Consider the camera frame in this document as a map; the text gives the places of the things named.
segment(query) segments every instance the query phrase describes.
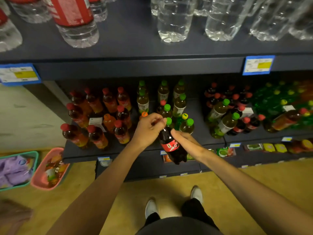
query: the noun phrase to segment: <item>shoe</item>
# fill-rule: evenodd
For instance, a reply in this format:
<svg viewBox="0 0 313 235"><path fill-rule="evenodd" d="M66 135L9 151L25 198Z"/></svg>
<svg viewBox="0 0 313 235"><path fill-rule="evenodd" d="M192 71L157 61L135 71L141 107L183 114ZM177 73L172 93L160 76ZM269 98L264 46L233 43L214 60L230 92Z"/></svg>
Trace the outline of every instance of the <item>shoe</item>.
<svg viewBox="0 0 313 235"><path fill-rule="evenodd" d="M200 203L203 203L203 196L202 196L202 192L201 189L198 186L194 186L193 189L191 190L191 194L190 194L190 198L193 199L197 199L198 201L200 201Z"/></svg>
<svg viewBox="0 0 313 235"><path fill-rule="evenodd" d="M146 210L145 210L146 219L147 217L149 217L150 214L153 214L153 213L159 214L155 200L151 199L147 202L147 205L146 205Z"/></svg>

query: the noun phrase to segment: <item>pants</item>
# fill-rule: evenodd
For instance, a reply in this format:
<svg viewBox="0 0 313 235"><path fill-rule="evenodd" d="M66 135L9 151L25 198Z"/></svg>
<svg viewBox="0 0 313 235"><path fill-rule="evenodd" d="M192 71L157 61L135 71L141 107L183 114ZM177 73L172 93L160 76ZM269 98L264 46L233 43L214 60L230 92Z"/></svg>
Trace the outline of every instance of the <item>pants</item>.
<svg viewBox="0 0 313 235"><path fill-rule="evenodd" d="M181 212L182 212L182 216L200 220L204 223L207 223L207 224L213 226L217 230L219 230L218 227L213 222L213 219L211 219L211 217L205 213L204 208L202 207L200 201L198 201L195 198L187 200L182 205ZM157 221L157 220L159 220L159 219L161 219L161 218L157 213L150 214L146 219L144 227Z"/></svg>

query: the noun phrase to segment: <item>water bottle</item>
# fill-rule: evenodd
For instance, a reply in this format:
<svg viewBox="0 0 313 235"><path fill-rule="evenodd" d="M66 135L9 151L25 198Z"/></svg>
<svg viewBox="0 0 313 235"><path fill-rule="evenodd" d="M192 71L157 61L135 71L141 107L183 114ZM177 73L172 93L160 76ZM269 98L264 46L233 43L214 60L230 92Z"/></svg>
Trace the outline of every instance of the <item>water bottle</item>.
<svg viewBox="0 0 313 235"><path fill-rule="evenodd" d="M5 2L5 0L0 0L0 8L2 9L2 11L9 16L11 14L10 8L7 5L7 3Z"/></svg>
<svg viewBox="0 0 313 235"><path fill-rule="evenodd" d="M18 47L23 42L21 33L0 9L0 52Z"/></svg>
<svg viewBox="0 0 313 235"><path fill-rule="evenodd" d="M194 11L195 16L208 16L212 0L197 0L196 9Z"/></svg>
<svg viewBox="0 0 313 235"><path fill-rule="evenodd" d="M63 37L72 47L96 44L99 32L88 0L45 0Z"/></svg>
<svg viewBox="0 0 313 235"><path fill-rule="evenodd" d="M279 40L311 2L312 0L266 0L250 33L261 41Z"/></svg>
<svg viewBox="0 0 313 235"><path fill-rule="evenodd" d="M8 1L16 13L28 23L44 23L52 18L43 0Z"/></svg>
<svg viewBox="0 0 313 235"><path fill-rule="evenodd" d="M95 22L105 21L108 17L105 0L89 0Z"/></svg>
<svg viewBox="0 0 313 235"><path fill-rule="evenodd" d="M187 38L197 0L160 0L157 28L161 39L179 42Z"/></svg>
<svg viewBox="0 0 313 235"><path fill-rule="evenodd" d="M289 33L299 40L313 39L313 4L296 20Z"/></svg>
<svg viewBox="0 0 313 235"><path fill-rule="evenodd" d="M151 0L151 14L157 16L159 10L159 0Z"/></svg>
<svg viewBox="0 0 313 235"><path fill-rule="evenodd" d="M214 41L232 40L239 31L254 0L213 0L205 26Z"/></svg>

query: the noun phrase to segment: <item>green plastic basket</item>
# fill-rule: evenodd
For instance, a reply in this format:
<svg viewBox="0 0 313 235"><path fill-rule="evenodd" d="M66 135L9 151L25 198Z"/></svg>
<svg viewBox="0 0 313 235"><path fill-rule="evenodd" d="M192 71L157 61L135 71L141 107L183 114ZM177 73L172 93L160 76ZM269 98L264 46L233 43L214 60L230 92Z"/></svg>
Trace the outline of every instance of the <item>green plastic basket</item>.
<svg viewBox="0 0 313 235"><path fill-rule="evenodd" d="M10 158L10 157L18 156L18 155L25 156L26 158L35 158L34 166L32 168L33 169L32 177L33 177L33 175L34 175L34 173L35 173L35 171L37 169L38 158L39 158L39 154L38 154L37 151L30 151L30 152L25 152L25 153L13 154L13 155L5 156L5 157L0 157L0 159ZM9 190L9 189L14 189L14 188L27 186L27 185L30 184L30 180L31 180L31 178L25 184L16 185L16 186L13 186L13 187L2 188L2 189L0 189L0 192L1 191L5 191L5 190Z"/></svg>

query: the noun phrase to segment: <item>blue price tag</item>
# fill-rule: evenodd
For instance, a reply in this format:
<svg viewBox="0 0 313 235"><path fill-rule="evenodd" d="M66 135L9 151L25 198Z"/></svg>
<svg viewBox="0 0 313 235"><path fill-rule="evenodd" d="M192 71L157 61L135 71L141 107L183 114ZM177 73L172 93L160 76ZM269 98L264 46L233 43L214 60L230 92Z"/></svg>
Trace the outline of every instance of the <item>blue price tag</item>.
<svg viewBox="0 0 313 235"><path fill-rule="evenodd" d="M5 86L41 83L32 63L0 64L0 82Z"/></svg>
<svg viewBox="0 0 313 235"><path fill-rule="evenodd" d="M269 74L275 55L247 56L242 75Z"/></svg>

